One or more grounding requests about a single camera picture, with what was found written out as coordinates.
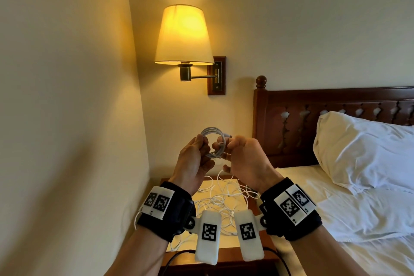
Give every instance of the carved headboard slat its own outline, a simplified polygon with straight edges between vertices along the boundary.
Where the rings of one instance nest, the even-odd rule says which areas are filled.
[[[262,75],[256,80],[253,137],[275,167],[318,163],[312,149],[316,124],[328,111],[414,125],[414,87],[267,91],[266,81]]]

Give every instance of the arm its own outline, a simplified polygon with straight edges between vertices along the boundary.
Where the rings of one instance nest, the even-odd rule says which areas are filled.
[[[205,156],[210,151],[208,140],[199,134],[180,152],[170,182],[191,195],[200,188],[204,175],[214,167]],[[121,249],[105,276],[155,276],[161,267],[168,242],[144,227],[137,227]]]
[[[218,142],[213,143],[214,149],[219,147]],[[226,144],[223,158],[231,161],[231,167],[224,165],[223,170],[260,194],[284,179],[256,139],[236,136],[226,139]],[[323,226],[291,245],[307,276],[368,276]]]

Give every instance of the forearm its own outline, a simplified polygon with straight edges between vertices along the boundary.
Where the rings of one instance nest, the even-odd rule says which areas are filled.
[[[307,276],[368,276],[324,226],[291,245]]]
[[[167,241],[138,226],[105,276],[158,275],[167,246]]]

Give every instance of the hand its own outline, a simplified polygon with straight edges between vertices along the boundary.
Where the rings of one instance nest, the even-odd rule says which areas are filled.
[[[222,141],[223,139],[219,137],[217,142],[213,143],[213,148],[220,148],[219,142]],[[223,166],[225,172],[234,174],[260,194],[284,179],[273,168],[255,138],[245,138],[243,136],[226,138],[226,148],[222,158],[231,162],[231,168],[227,165]]]
[[[169,182],[194,195],[200,188],[204,175],[215,165],[212,159],[205,156],[208,152],[208,139],[201,134],[197,135],[181,150]]]

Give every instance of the person's left hand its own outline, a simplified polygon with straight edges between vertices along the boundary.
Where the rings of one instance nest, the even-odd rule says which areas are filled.
[[[200,188],[204,175],[215,163],[205,155],[210,152],[207,137],[193,138],[180,152],[173,176],[168,180],[194,195]]]

